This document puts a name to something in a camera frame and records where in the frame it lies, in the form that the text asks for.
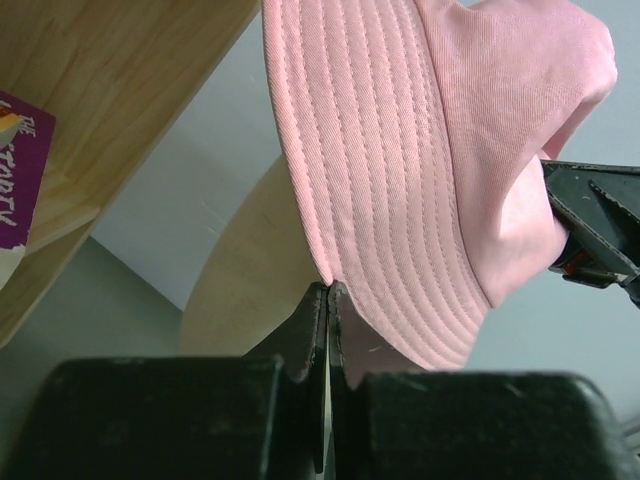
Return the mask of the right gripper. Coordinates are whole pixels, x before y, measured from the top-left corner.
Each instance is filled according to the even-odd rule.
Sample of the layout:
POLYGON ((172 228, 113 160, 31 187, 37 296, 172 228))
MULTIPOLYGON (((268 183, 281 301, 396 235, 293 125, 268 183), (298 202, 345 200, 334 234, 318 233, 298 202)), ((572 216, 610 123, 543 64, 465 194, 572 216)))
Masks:
POLYGON ((549 267, 596 289, 617 285, 639 308, 639 169, 541 162, 549 202, 568 243, 549 267))

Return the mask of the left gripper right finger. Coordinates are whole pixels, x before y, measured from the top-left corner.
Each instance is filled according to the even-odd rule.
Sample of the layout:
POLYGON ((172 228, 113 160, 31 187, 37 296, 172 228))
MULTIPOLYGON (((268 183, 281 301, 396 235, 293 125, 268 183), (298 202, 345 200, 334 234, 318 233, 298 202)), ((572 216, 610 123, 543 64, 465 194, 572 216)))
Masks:
POLYGON ((347 287, 334 283, 328 296, 328 358, 330 370, 331 426, 335 473, 358 475, 366 455, 366 414, 357 388, 364 376, 358 359, 357 334, 362 325, 347 287))

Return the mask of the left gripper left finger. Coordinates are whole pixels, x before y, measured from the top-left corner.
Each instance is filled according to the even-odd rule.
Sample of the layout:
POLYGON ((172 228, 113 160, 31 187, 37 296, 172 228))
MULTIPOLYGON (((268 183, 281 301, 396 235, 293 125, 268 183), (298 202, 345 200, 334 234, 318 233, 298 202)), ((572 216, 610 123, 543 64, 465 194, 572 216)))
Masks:
POLYGON ((327 294, 311 284, 294 312, 246 355, 273 364, 263 473, 324 470, 327 294))

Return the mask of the pink bucket hat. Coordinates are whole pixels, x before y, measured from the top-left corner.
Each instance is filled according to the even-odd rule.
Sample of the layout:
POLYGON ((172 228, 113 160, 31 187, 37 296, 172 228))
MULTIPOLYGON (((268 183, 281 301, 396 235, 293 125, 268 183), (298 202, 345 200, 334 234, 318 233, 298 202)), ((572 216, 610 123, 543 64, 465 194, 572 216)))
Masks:
POLYGON ((266 1, 269 90, 326 285, 427 370, 561 254, 542 162, 617 79, 570 1, 266 1))

